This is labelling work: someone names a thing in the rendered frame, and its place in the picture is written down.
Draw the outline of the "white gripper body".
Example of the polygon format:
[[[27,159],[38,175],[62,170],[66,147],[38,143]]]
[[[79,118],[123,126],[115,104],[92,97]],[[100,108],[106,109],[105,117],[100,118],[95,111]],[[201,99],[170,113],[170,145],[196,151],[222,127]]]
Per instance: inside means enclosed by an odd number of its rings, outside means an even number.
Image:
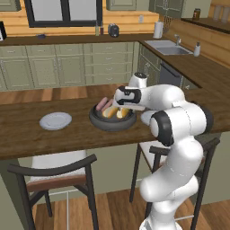
[[[118,108],[126,108],[126,109],[130,109],[133,111],[143,111],[146,107],[143,106],[138,106],[138,105],[119,105],[115,99],[113,99],[113,103],[112,105],[114,107],[118,107]]]

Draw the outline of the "golden bun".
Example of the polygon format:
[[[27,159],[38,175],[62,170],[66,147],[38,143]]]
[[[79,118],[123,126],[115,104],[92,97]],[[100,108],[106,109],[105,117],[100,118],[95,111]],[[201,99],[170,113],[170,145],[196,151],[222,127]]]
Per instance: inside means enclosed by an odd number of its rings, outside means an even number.
[[[110,119],[117,113],[118,110],[119,110],[118,107],[110,106],[109,108],[107,108],[102,112],[102,116]]]
[[[117,111],[117,118],[118,119],[125,118],[128,112],[129,112],[129,109],[121,108],[119,111]]]

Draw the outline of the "pink sausage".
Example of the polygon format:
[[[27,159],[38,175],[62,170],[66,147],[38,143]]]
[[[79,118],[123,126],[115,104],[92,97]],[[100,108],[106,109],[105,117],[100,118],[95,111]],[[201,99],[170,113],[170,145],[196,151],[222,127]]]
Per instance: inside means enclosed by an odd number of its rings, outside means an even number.
[[[109,108],[113,104],[113,99],[110,99],[102,108],[102,111],[105,111],[107,108]]]
[[[96,110],[100,111],[104,105],[106,104],[108,98],[107,97],[104,97],[96,106]]]

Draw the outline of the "dark grey bowl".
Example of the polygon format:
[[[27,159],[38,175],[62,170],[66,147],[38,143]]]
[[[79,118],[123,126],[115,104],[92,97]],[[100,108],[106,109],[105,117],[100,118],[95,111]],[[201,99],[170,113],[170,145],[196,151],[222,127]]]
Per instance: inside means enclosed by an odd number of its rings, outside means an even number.
[[[114,132],[132,127],[137,121],[137,114],[133,110],[130,110],[122,119],[118,119],[117,115],[105,118],[100,111],[96,110],[96,106],[93,106],[89,112],[89,119],[96,128]]]

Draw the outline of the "grey plate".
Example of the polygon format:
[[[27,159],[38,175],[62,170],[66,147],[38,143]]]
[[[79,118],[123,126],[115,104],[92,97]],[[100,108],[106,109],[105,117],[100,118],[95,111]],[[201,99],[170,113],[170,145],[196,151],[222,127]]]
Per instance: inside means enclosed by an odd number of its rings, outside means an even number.
[[[40,119],[40,126],[46,130],[59,130],[68,126],[72,116],[66,112],[52,112]]]

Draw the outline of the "green cupboards beside dishwasher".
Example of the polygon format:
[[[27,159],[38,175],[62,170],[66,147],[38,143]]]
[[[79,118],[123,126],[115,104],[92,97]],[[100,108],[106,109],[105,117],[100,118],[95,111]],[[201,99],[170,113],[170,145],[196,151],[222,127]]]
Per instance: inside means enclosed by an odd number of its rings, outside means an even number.
[[[147,76],[147,85],[158,84],[161,59],[143,45],[139,48],[138,71]]]

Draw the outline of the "dark wooden stool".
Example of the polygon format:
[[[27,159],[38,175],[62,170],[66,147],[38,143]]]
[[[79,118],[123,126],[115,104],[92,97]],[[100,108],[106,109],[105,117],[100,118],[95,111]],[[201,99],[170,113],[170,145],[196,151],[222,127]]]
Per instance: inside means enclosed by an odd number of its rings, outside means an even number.
[[[49,190],[74,186],[88,198],[92,213],[93,230],[99,230],[95,204],[92,163],[95,154],[86,155],[85,150],[32,157],[32,168],[9,164],[7,171],[18,181],[19,191],[29,230],[36,230],[32,207],[45,197],[49,217],[52,208]]]
[[[217,137],[210,139],[206,143],[202,143],[202,147],[206,155],[203,157],[201,161],[204,164],[203,170],[202,171],[197,170],[195,173],[195,175],[200,178],[200,184],[199,184],[199,191],[198,191],[198,196],[196,200],[196,205],[194,208],[194,213],[191,216],[192,222],[191,222],[190,230],[196,230],[201,202],[203,199],[203,195],[204,195],[204,191],[205,191],[206,183],[208,179],[209,168],[210,168],[216,147],[219,143],[220,143],[220,139]],[[131,190],[129,194],[130,202],[132,202],[134,198],[140,156],[141,155],[144,156],[150,172],[153,173],[162,165],[164,161],[162,157],[166,157],[168,153],[169,153],[169,150],[165,147],[160,146],[156,141],[143,142],[143,143],[137,144],[136,160],[135,160],[134,171],[133,171],[133,176],[132,176]]]

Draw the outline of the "dark dishwasher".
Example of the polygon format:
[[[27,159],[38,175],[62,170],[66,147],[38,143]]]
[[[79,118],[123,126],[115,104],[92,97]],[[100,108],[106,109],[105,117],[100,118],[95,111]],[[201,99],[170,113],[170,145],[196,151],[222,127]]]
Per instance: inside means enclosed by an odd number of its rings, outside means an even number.
[[[160,66],[159,84],[171,84],[180,87],[182,75],[165,62],[162,62]]]

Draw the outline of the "steel sink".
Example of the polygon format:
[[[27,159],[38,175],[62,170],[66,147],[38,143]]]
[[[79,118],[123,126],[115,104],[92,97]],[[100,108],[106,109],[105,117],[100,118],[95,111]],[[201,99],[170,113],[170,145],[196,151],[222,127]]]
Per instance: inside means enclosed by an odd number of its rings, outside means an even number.
[[[146,44],[165,56],[191,54],[191,51],[170,40],[146,40]]]

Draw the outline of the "green base cupboard run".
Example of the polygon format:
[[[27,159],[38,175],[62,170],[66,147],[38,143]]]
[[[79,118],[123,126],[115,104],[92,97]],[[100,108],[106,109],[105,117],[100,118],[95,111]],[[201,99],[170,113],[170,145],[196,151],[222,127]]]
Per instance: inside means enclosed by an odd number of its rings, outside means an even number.
[[[137,69],[136,42],[0,48],[0,92],[126,83]]]

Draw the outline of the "dark toaster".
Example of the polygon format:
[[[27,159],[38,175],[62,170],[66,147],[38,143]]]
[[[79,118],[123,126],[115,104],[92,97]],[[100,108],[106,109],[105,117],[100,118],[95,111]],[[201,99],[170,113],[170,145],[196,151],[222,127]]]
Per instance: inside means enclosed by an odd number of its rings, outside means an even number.
[[[117,38],[119,36],[119,26],[115,23],[110,23],[108,25],[108,34],[113,38]]]

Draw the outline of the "white paper towel roll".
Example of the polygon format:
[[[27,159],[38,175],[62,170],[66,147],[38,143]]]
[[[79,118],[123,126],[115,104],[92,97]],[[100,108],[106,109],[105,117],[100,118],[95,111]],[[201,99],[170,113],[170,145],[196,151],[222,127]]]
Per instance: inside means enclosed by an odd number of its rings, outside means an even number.
[[[155,39],[161,39],[162,38],[163,28],[164,28],[163,22],[155,22],[155,31],[154,31],[154,38]]]

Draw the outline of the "white soap dispenser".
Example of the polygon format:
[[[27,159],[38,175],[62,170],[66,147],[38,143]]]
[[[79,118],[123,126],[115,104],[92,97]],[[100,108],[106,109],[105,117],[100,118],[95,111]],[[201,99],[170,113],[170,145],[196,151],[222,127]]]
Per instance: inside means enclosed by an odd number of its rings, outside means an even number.
[[[197,44],[196,44],[196,46],[195,46],[193,55],[194,55],[194,57],[198,57],[199,54],[200,54],[200,42],[198,41]]]

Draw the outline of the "black framed window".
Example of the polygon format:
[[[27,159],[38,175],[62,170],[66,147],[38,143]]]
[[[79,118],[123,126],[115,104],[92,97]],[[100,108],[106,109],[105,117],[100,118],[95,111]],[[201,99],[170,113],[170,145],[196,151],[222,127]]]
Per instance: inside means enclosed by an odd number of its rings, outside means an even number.
[[[102,25],[102,0],[24,0],[24,3],[31,28]]]

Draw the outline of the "brown jar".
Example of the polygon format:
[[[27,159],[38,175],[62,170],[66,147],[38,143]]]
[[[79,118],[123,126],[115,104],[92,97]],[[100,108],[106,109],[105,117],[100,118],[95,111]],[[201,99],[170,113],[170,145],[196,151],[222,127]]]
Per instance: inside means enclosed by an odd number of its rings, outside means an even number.
[[[201,10],[199,8],[194,9],[193,17],[192,17],[193,21],[197,21],[199,19],[200,12],[201,12]]]

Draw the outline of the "clear glass jar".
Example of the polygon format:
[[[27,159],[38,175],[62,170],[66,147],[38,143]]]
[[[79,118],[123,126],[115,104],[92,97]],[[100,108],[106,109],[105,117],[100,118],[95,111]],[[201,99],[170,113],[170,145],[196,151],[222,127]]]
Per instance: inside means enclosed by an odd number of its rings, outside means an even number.
[[[222,5],[216,5],[214,9],[214,14],[213,14],[213,20],[215,22],[218,21],[220,13],[221,13]]]
[[[223,14],[222,14],[222,18],[221,18],[222,23],[227,23],[229,14],[230,14],[230,7],[225,6],[223,9]]]

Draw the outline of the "black and white appliance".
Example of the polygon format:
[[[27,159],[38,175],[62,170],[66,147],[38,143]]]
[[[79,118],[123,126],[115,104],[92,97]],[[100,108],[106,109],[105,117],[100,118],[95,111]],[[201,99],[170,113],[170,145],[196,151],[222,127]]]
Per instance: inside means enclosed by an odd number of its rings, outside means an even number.
[[[0,22],[0,41],[5,40],[7,37],[4,22]]]

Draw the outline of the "green wall cupboard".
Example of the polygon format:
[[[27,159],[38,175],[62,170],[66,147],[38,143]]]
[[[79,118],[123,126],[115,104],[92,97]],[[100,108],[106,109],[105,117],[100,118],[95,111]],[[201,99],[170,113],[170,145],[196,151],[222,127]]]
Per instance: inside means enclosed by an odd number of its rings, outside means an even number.
[[[21,9],[20,0],[0,0],[0,12],[18,12]]]
[[[212,0],[149,0],[149,11],[172,18],[192,18],[200,9],[200,18],[207,18]]]
[[[109,11],[147,11],[150,0],[106,0]]]

